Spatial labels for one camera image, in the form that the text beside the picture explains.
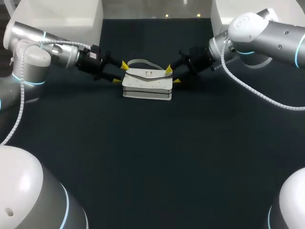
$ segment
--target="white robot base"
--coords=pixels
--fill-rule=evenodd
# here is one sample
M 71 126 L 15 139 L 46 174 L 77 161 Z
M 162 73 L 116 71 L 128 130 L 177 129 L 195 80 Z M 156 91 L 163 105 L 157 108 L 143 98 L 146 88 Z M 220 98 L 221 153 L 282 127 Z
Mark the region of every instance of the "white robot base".
M 83 208 L 29 152 L 0 146 L 1 229 L 89 229 Z

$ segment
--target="bag handle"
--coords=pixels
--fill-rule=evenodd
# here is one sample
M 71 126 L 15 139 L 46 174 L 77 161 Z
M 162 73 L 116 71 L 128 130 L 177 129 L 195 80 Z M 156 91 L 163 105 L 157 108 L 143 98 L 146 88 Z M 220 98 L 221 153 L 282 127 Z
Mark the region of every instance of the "bag handle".
M 149 62 L 147 60 L 144 60 L 144 59 L 134 59 L 134 60 L 131 60 L 131 61 L 128 61 L 127 65 L 131 65 L 131 64 L 134 64 L 134 63 L 144 63 L 144 64 L 147 64 L 149 66 L 152 66 L 154 68 L 157 68 L 159 70 L 164 70 L 162 67 L 152 63 L 152 62 Z

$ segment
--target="silver metal cylinder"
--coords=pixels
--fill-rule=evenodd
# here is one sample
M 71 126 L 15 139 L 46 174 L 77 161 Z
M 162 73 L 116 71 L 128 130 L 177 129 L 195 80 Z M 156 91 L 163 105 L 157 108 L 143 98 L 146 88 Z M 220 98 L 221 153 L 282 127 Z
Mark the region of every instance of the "silver metal cylinder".
M 0 111 L 20 103 L 21 57 L 28 43 L 19 42 L 14 51 L 14 68 L 8 77 L 0 79 Z M 29 47 L 24 54 L 25 101 L 37 100 L 43 90 L 51 63 L 50 55 L 38 46 Z
M 299 68 L 305 68 L 305 28 L 270 21 L 264 31 L 248 44 L 237 48 L 253 50 Z
M 4 47 L 12 52 L 21 40 L 38 41 L 68 41 L 53 34 L 41 31 L 31 26 L 14 22 L 9 24 L 4 35 Z M 52 57 L 52 63 L 61 67 L 71 67 L 76 64 L 79 49 L 72 45 L 44 44 L 42 48 Z

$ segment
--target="dark table surface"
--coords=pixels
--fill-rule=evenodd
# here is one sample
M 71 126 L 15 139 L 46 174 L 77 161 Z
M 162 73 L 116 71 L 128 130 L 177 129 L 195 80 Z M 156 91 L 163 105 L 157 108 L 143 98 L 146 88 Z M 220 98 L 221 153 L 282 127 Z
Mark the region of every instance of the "dark table surface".
M 212 35 L 209 19 L 105 20 L 101 45 L 166 67 L 179 49 Z M 279 102 L 305 105 L 299 69 L 228 67 Z M 200 78 L 164 102 L 123 98 L 119 83 L 52 67 L 9 145 L 34 154 L 66 186 L 91 229 L 258 229 L 283 182 L 305 167 L 305 113 L 268 104 L 222 69 Z

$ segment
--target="robotic arm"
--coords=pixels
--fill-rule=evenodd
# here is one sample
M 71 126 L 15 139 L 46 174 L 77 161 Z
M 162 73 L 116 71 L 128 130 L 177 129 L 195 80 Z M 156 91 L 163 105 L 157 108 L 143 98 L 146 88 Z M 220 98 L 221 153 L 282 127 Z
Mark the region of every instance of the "robotic arm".
M 272 59 L 293 64 L 297 68 L 305 67 L 305 28 L 271 21 L 268 17 L 272 10 L 264 11 L 236 17 L 227 31 L 210 39 L 209 47 L 191 48 L 190 55 L 182 54 L 180 60 L 168 66 L 166 73 L 185 64 L 196 75 L 220 60 L 225 72 L 247 90 L 280 108 L 304 111 L 305 107 L 287 106 L 265 96 L 239 80 L 225 65 L 226 60 L 239 55 L 249 68 L 262 68 Z
M 24 63 L 21 64 L 27 44 L 39 41 L 58 41 L 57 43 L 64 44 L 42 43 L 40 47 L 31 46 L 24 54 Z M 121 80 L 118 76 L 103 73 L 107 64 L 128 69 L 124 61 L 114 59 L 109 51 L 102 56 L 100 48 L 96 45 L 86 45 L 84 49 L 81 49 L 78 47 L 79 43 L 70 42 L 19 22 L 8 24 L 3 45 L 4 48 L 13 52 L 11 61 L 14 62 L 14 68 L 9 77 L 1 80 L 0 110 L 8 109 L 20 100 L 21 68 L 24 71 L 26 102 L 40 97 L 51 63 L 64 68 L 76 67 L 80 71 L 93 75 L 94 80 Z
M 278 17 L 273 9 L 265 9 L 257 13 L 257 16 L 262 19 L 266 19 L 266 21 L 278 21 Z M 190 49 L 189 55 L 180 52 L 182 56 L 181 59 L 171 63 L 168 66 L 166 73 L 170 73 L 171 71 L 174 71 L 182 65 L 186 65 L 192 75 L 196 75 L 197 73 L 205 69 L 212 68 L 213 63 L 215 63 L 216 61 L 221 61 L 221 50 L 224 46 L 224 41 L 228 38 L 228 35 L 228 30 L 226 30 L 220 33 L 219 35 L 211 38 L 208 46 L 192 47 Z M 236 52 L 234 45 L 231 41 L 229 41 L 225 48 L 225 59 L 230 60 L 236 57 L 237 55 L 238 53 Z

